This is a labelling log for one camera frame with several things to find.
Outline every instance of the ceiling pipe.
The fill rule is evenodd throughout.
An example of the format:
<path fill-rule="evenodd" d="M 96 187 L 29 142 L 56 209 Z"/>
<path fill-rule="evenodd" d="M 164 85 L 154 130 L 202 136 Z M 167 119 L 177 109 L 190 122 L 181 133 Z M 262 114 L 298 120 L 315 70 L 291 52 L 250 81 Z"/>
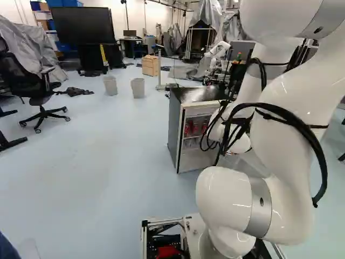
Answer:
<path fill-rule="evenodd" d="M 182 11 L 186 11 L 186 12 L 194 12 L 193 10 L 182 9 L 182 8 L 170 5 L 170 4 L 162 3 L 161 0 L 158 0 L 158 1 L 156 1 L 156 0 L 148 0 L 148 1 L 154 2 L 154 3 L 157 3 L 157 4 L 162 4 L 162 5 L 165 5 L 165 6 L 168 6 L 168 7 L 176 8 L 176 9 L 179 9 L 179 10 L 182 10 Z"/>

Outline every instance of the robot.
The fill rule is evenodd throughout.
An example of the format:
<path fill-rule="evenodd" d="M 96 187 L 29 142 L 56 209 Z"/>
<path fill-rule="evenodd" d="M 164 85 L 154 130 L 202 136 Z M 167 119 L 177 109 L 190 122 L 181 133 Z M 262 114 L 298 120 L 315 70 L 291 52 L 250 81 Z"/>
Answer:
<path fill-rule="evenodd" d="M 258 42 L 252 56 L 265 63 L 267 86 L 262 91 L 259 68 L 250 66 L 237 100 L 227 106 L 210 138 L 221 142 L 223 122 L 238 105 L 264 103 L 290 111 L 306 125 L 317 125 L 311 130 L 320 140 L 345 95 L 345 2 L 242 0 L 240 14 L 244 31 Z M 305 64 L 283 73 L 300 38 L 320 39 L 319 50 Z M 241 258 L 256 238 L 295 245 L 311 234 L 311 146 L 294 127 L 268 120 L 263 113 L 276 116 L 253 107 L 236 113 L 234 118 L 254 116 L 250 136 L 243 134 L 230 151 L 240 154 L 252 148 L 270 177 L 250 178 L 233 169 L 209 167 L 197 180 L 196 202 L 205 224 L 200 258 Z M 212 256 L 203 255 L 205 247 L 211 247 Z"/>
<path fill-rule="evenodd" d="M 225 81 L 226 83 L 230 80 L 230 75 L 226 75 L 224 79 L 225 73 L 223 73 L 222 66 L 218 63 L 224 62 L 223 59 L 226 56 L 226 52 L 229 50 L 230 44 L 224 41 L 219 42 L 210 51 L 204 54 L 204 58 L 210 60 L 210 66 L 205 72 L 205 77 L 203 80 L 203 84 L 206 85 L 208 83 L 219 83 Z M 227 71 L 229 71 L 231 67 L 231 63 L 227 66 Z"/>

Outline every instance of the red component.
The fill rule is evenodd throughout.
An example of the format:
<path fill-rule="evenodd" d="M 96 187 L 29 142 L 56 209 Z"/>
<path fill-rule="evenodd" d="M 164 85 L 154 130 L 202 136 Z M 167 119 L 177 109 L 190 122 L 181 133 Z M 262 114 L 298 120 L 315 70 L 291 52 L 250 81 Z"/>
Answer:
<path fill-rule="evenodd" d="M 184 135 L 188 135 L 189 134 L 189 130 L 190 130 L 190 127 L 189 127 L 189 125 L 185 125 L 185 127 L 184 127 Z"/>
<path fill-rule="evenodd" d="M 198 125 L 197 125 L 197 124 L 194 124 L 194 125 L 193 125 L 192 133 L 193 133 L 193 134 L 196 134 L 196 133 L 198 132 L 198 129 L 199 129 L 199 128 L 198 128 Z"/>
<path fill-rule="evenodd" d="M 202 126 L 202 128 L 201 128 L 201 133 L 204 134 L 206 130 L 207 130 L 207 124 L 204 123 L 203 126 Z"/>
<path fill-rule="evenodd" d="M 158 256 L 156 259 L 163 259 L 167 257 L 172 257 L 173 255 L 179 255 L 180 252 L 172 246 L 158 247 Z"/>

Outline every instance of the black mat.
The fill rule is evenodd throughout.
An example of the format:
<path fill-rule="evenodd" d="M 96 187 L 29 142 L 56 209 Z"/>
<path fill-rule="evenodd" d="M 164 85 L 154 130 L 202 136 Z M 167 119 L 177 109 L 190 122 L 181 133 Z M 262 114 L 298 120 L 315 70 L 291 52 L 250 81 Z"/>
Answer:
<path fill-rule="evenodd" d="M 136 64 L 137 67 L 142 67 L 142 64 Z M 161 66 L 161 71 L 170 71 L 171 66 Z"/>

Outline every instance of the wooden crate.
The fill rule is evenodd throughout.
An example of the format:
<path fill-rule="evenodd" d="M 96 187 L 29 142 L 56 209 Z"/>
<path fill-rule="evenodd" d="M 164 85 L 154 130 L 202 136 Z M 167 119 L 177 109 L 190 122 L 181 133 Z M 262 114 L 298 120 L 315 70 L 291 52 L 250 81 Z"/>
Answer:
<path fill-rule="evenodd" d="M 141 59 L 142 73 L 148 76 L 158 76 L 158 57 L 146 55 Z"/>

